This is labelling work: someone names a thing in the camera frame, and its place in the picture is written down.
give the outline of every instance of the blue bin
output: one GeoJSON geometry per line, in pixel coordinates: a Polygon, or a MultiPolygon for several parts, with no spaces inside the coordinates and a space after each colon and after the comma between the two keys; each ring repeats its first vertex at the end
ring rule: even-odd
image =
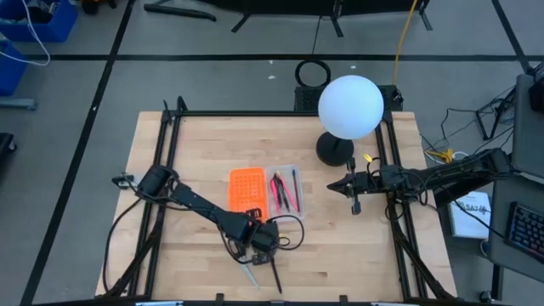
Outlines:
{"type": "MultiPolygon", "coordinates": [[[[77,19],[76,9],[68,0],[46,0],[47,4],[59,2],[53,18],[47,24],[32,23],[34,30],[42,42],[60,43],[66,41],[77,19]]],[[[0,32],[13,42],[35,42],[26,23],[0,23],[0,32]]]]}
{"type": "Polygon", "coordinates": [[[0,18],[13,20],[25,15],[25,6],[21,0],[0,0],[0,18]]]}
{"type": "MultiPolygon", "coordinates": [[[[26,60],[25,56],[10,41],[0,40],[0,50],[16,59],[26,60]]],[[[25,73],[27,63],[22,63],[0,54],[0,96],[12,95],[25,73]]]]}

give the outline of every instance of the yellow tag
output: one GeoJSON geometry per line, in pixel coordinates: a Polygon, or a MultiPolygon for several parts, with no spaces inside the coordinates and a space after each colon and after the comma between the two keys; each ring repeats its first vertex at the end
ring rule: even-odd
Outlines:
{"type": "Polygon", "coordinates": [[[372,162],[372,157],[368,154],[363,154],[363,157],[366,159],[367,162],[372,162]]]}

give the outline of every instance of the gray floor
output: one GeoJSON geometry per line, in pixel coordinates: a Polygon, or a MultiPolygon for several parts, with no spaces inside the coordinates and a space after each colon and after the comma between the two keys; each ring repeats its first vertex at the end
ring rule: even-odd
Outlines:
{"type": "MultiPolygon", "coordinates": [[[[239,14],[178,2],[213,12],[218,22],[212,23],[146,13],[145,2],[134,4],[120,54],[308,54],[318,24],[316,17],[254,16],[233,34],[239,14]]],[[[121,0],[116,10],[103,6],[97,16],[80,14],[68,42],[48,44],[48,49],[52,54],[108,54],[125,6],[121,0]]],[[[503,6],[525,52],[544,54],[537,26],[542,1],[503,1],[503,6]]],[[[434,31],[425,31],[416,16],[405,54],[513,54],[490,1],[433,0],[428,17],[434,31]]],[[[405,18],[404,13],[341,18],[345,38],[336,38],[331,22],[322,20],[315,52],[394,54],[405,18]]],[[[40,52],[35,43],[17,46],[27,54],[40,52]]],[[[297,63],[117,61],[35,302],[93,296],[118,196],[110,179],[126,165],[140,111],[160,110],[163,99],[173,105],[180,94],[192,110],[291,110],[297,63]]],[[[327,63],[333,77],[358,74],[378,84],[389,84],[393,77],[390,61],[327,63]]],[[[3,304],[20,300],[104,66],[54,61],[46,68],[30,67],[15,95],[35,98],[38,110],[0,110],[0,131],[14,133],[19,144],[0,185],[3,304]]],[[[401,62],[398,86],[405,110],[416,112],[421,132],[435,141],[441,138],[445,108],[476,109],[512,86],[520,72],[517,62],[401,62]]],[[[308,83],[323,77],[319,69],[303,69],[308,83]]],[[[446,133],[472,120],[471,114],[453,113],[446,133]]],[[[501,145],[506,136],[490,146],[501,145]]],[[[467,153],[481,144],[475,125],[450,139],[450,147],[467,153]]],[[[445,237],[459,295],[477,298],[490,289],[491,264],[479,256],[477,241],[453,239],[447,231],[445,237]]],[[[544,298],[544,285],[516,273],[508,271],[505,284],[509,303],[537,305],[544,298]]]]}

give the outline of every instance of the black lamp base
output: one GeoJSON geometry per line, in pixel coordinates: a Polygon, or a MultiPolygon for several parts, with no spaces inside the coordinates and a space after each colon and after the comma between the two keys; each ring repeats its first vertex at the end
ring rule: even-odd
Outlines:
{"type": "Polygon", "coordinates": [[[315,146],[317,156],[326,165],[340,167],[354,155],[354,142],[324,133],[315,146]]]}

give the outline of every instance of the orange tray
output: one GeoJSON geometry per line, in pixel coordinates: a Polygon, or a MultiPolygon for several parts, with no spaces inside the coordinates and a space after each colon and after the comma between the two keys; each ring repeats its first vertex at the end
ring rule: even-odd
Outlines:
{"type": "Polygon", "coordinates": [[[261,222],[269,219],[264,168],[242,168],[230,172],[229,210],[249,213],[261,222]]]}

